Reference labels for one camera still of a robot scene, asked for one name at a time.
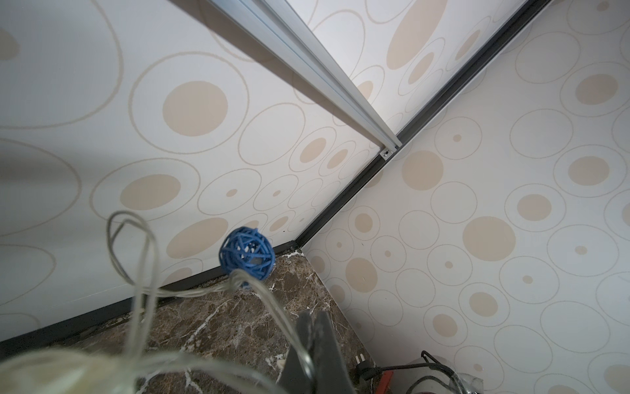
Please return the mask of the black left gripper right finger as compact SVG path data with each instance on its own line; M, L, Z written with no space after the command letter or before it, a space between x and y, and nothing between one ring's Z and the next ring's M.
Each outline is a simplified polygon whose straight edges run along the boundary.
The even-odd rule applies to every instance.
M313 393L355 393L328 312L322 311L316 315L312 333L311 356L315 367Z

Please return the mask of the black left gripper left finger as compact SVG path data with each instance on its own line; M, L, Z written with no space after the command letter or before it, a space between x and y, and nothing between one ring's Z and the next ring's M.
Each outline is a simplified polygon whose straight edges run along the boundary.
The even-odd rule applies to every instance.
M301 344L308 354L313 358L315 348L315 327L311 313L306 310L300 313L296 321L296 331ZM290 394L312 394L315 393L316 380L309 378L305 373L297 350L292 346L285 361L278 379L279 385Z

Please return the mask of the blue rattan light ball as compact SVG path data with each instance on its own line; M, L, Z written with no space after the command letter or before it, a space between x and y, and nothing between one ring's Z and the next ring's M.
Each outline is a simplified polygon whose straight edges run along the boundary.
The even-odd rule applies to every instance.
M276 254L270 241L257 228L242 226L233 230L223 241L218 259L226 274L242 269L263 281L275 267Z

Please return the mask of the clear plastic battery box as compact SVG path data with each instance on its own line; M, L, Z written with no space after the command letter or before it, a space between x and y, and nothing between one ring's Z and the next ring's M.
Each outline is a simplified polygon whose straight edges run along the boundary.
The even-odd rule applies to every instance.
M484 394L484 382L471 374L455 374L450 379L450 390L456 394Z

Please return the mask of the red steel toaster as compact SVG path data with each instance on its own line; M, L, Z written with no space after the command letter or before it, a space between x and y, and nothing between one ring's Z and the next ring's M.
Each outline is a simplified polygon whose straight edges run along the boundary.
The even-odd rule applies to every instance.
M391 394L390 383L394 372L385 371L379 379L375 394Z

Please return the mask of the horizontal aluminium rail back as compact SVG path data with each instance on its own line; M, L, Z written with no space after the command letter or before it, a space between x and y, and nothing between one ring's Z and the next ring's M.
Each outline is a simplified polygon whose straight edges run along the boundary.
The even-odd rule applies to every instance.
M390 153L403 143L287 1L212 1Z

